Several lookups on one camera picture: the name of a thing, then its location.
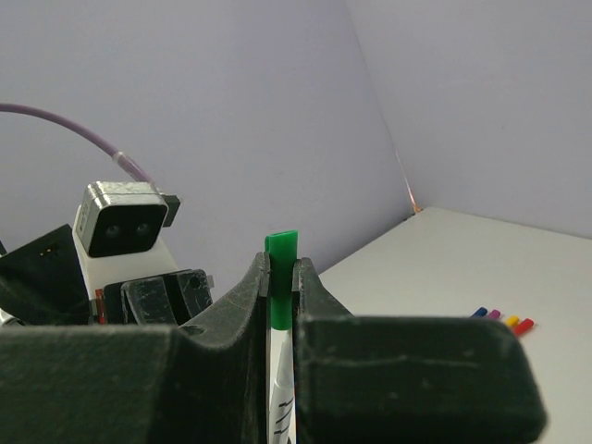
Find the blue pen cap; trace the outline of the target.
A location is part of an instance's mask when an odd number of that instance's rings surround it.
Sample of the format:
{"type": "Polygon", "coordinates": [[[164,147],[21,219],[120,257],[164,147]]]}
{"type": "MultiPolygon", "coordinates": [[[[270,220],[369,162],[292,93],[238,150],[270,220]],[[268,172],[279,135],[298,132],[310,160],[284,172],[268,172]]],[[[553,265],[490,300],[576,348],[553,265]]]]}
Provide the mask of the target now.
{"type": "Polygon", "coordinates": [[[487,314],[488,309],[486,307],[481,306],[471,314],[471,317],[485,317],[487,314]]]}

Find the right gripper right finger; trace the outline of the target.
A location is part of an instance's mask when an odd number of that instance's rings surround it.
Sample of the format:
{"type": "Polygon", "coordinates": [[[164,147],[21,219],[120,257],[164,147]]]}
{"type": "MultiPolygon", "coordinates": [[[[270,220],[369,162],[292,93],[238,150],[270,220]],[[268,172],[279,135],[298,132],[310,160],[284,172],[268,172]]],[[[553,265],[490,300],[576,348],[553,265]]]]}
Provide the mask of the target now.
{"type": "Polygon", "coordinates": [[[547,413],[520,341],[476,317],[352,314],[293,271],[300,443],[533,443],[547,413]]]}

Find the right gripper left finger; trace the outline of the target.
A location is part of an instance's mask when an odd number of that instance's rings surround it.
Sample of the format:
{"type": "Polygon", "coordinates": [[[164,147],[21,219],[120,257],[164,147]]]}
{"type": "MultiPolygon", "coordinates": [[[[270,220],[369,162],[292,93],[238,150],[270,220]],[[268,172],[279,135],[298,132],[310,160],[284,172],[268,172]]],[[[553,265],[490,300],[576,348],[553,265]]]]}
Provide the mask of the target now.
{"type": "Polygon", "coordinates": [[[264,443],[270,260],[179,327],[7,327],[5,443],[264,443]]]}

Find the green pen cap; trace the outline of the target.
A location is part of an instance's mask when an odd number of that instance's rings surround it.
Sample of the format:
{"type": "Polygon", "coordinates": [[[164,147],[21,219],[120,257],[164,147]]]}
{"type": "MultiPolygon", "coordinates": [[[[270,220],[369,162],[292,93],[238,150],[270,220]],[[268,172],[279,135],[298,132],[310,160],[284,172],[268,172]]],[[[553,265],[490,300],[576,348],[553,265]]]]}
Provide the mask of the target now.
{"type": "Polygon", "coordinates": [[[297,230],[274,233],[265,238],[265,252],[270,261],[271,327],[279,331],[291,329],[292,273],[298,259],[298,240],[297,230]]]}

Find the white pen green end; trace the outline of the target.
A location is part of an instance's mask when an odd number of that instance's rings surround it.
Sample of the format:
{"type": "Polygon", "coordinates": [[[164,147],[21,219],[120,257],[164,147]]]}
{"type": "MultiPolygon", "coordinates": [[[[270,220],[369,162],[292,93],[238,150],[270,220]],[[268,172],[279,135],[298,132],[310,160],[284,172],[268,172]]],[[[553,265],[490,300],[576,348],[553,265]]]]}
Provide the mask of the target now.
{"type": "Polygon", "coordinates": [[[291,443],[291,422],[295,417],[295,388],[291,330],[272,331],[271,398],[269,442],[291,443]]]}

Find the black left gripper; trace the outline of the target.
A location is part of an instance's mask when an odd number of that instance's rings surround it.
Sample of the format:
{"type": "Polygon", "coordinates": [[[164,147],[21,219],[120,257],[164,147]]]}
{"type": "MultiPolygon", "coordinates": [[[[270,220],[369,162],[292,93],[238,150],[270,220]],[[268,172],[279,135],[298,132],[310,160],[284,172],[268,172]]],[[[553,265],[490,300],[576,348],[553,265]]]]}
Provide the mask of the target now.
{"type": "MultiPolygon", "coordinates": [[[[183,325],[212,303],[201,269],[135,279],[121,287],[123,323],[183,325]]],[[[89,322],[89,299],[66,224],[1,257],[1,309],[27,325],[89,322]]]]}

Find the yellow pen cap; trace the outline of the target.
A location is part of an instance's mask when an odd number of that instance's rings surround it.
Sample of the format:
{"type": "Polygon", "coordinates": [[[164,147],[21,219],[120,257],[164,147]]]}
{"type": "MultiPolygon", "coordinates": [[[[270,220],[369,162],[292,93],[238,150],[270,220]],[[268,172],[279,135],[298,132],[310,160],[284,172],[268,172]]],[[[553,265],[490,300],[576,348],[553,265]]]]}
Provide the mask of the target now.
{"type": "Polygon", "coordinates": [[[516,315],[509,316],[505,320],[505,324],[510,328],[516,327],[519,324],[519,322],[520,322],[520,318],[516,315]]]}

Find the red pen cap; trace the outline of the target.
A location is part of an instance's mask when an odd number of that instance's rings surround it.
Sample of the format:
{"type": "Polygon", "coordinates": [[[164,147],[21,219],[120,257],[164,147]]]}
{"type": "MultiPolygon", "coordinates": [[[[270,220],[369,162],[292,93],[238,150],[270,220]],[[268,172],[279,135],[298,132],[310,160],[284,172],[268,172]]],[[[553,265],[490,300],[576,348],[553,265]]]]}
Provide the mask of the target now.
{"type": "Polygon", "coordinates": [[[535,322],[531,318],[525,318],[512,328],[512,332],[521,337],[528,333],[535,326],[535,322]]]}

